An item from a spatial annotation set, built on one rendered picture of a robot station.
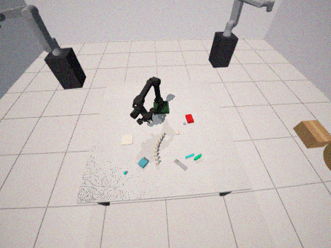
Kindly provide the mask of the red rectangular block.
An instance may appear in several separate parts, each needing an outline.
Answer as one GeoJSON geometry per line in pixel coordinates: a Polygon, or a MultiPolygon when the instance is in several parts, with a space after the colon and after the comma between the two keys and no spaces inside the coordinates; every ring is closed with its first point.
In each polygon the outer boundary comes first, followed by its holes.
{"type": "Polygon", "coordinates": [[[193,123],[194,122],[191,114],[187,114],[185,117],[186,117],[186,120],[187,120],[188,123],[193,123]]]}

